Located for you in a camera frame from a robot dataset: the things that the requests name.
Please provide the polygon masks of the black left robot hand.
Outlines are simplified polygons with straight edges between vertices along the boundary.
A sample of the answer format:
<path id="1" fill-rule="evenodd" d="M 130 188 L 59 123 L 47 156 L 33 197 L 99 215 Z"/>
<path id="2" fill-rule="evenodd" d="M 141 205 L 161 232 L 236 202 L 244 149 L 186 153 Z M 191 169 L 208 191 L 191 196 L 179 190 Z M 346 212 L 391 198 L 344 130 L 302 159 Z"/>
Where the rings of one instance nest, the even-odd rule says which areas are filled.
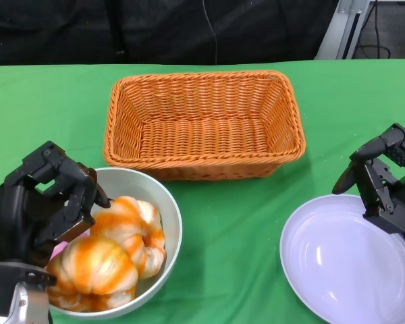
<path id="1" fill-rule="evenodd" d="M 58 244 L 94 225 L 94 205 L 111 206 L 97 172 L 47 141 L 0 185 L 0 262 L 45 267 Z"/>

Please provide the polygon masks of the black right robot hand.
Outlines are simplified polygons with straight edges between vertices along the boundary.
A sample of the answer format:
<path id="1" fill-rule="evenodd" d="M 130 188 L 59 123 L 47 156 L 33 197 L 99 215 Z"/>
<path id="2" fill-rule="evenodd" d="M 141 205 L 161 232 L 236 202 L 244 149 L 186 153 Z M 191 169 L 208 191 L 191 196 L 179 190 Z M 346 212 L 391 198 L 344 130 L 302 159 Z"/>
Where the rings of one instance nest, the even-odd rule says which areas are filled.
<path id="1" fill-rule="evenodd" d="M 356 186 L 365 207 L 363 217 L 405 241 L 405 128 L 392 124 L 350 155 L 350 163 L 332 193 Z"/>

